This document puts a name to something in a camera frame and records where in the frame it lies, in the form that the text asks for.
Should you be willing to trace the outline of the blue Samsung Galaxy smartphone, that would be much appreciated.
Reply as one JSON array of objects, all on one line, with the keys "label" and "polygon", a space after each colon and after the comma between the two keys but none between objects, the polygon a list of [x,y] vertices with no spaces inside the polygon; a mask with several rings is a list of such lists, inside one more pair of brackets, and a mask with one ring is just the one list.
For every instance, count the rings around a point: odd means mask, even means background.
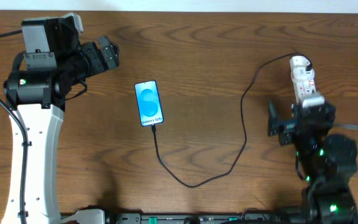
[{"label": "blue Samsung Galaxy smartphone", "polygon": [[139,111],[140,123],[143,127],[164,122],[157,82],[149,80],[134,85]]}]

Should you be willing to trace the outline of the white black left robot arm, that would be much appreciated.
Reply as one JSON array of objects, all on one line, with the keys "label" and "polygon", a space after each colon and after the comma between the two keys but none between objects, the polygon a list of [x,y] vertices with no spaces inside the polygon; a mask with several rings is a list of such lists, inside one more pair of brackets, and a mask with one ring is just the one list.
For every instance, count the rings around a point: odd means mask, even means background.
[{"label": "white black left robot arm", "polygon": [[57,200],[57,147],[65,104],[74,85],[119,66],[119,47],[108,37],[81,43],[81,17],[22,22],[25,50],[4,82],[12,127],[9,198],[3,223],[106,223],[100,208],[64,217]]}]

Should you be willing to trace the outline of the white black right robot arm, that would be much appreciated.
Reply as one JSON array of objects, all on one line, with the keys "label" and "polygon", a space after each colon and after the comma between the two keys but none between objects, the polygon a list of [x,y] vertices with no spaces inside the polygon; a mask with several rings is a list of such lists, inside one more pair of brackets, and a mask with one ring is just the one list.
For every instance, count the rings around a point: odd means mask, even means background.
[{"label": "white black right robot arm", "polygon": [[280,145],[296,149],[295,169],[307,181],[300,207],[280,211],[284,223],[358,223],[358,211],[349,181],[357,172],[357,143],[343,134],[331,134],[336,109],[322,105],[292,108],[293,116],[280,120],[268,103],[268,135]]}]

